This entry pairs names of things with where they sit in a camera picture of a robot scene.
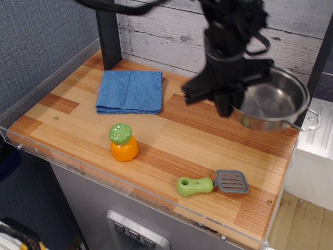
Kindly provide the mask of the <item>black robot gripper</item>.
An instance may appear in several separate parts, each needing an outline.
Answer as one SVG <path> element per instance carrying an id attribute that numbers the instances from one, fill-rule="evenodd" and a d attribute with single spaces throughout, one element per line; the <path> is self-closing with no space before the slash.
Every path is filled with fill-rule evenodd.
<path id="1" fill-rule="evenodd" d="M 249 86 L 271 81 L 273 59 L 246 59 L 263 54 L 270 46 L 260 30 L 267 25 L 268 13 L 263 1 L 201 1 L 208 28 L 204 31 L 206 66 L 182 86 L 188 104 L 213 99 L 220 117 L 229 117 L 233 107 L 231 94 Z M 265 49 L 247 50 L 252 38 Z"/>

